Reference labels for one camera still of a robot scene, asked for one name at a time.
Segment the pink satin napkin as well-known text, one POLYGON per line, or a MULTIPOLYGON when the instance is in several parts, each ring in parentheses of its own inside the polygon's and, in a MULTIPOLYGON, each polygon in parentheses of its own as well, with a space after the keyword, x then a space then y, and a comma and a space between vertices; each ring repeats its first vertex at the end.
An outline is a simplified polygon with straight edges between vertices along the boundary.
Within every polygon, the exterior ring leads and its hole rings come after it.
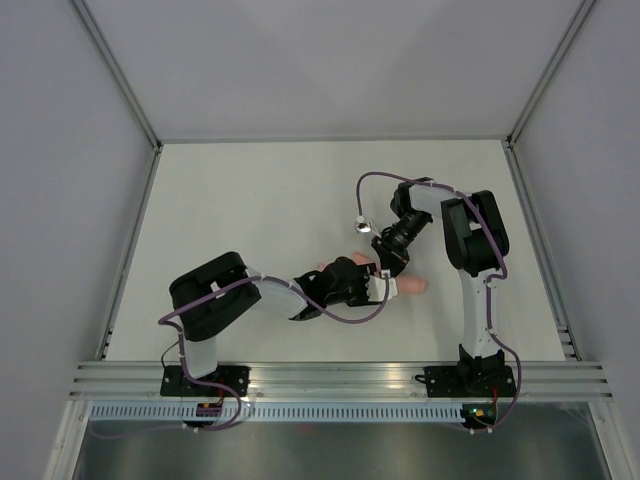
MULTIPOLYGON (((381 272, 379 263, 364 253, 354 252, 350 257, 347 257, 347 258, 354 260, 357 264, 372 262, 376 266, 375 274, 379 274, 381 272)), ((329 263, 319 264, 318 270, 322 270, 329 263)), ((419 295, 419 294, 423 294, 427 289, 428 282, 426 279, 422 277, 401 274, 394 278, 396 279, 396 282, 397 282, 398 295, 400 294, 419 295)))

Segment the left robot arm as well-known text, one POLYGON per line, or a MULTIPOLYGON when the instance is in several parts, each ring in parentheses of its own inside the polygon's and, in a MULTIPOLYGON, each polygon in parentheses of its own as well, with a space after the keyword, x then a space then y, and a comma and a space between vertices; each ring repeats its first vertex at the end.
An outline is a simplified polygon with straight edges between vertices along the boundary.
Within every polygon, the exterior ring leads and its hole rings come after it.
POLYGON ((326 315, 361 324, 381 313, 395 294, 395 280, 387 271, 378 273, 373 263, 339 257, 320 270, 283 280, 249 268, 231 251, 175 279, 169 285, 174 311, 159 323, 178 332, 184 385, 206 396, 218 384, 218 335, 249 311, 292 321, 326 315))

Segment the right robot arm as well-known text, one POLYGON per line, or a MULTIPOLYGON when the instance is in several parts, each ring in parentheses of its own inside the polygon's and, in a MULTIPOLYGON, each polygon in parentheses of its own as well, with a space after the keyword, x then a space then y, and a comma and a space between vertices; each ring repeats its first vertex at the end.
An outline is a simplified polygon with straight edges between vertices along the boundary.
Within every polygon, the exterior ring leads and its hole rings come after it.
POLYGON ((462 194, 430 178, 400 183, 390 202, 398 221, 371 242, 381 267, 398 276, 408 248, 439 218, 447 258, 458 272, 463 297, 463 335, 453 366, 427 366, 416 381, 430 398, 512 397, 517 393, 506 355, 513 350, 496 334, 499 280, 507 277, 509 239, 493 193, 462 194))

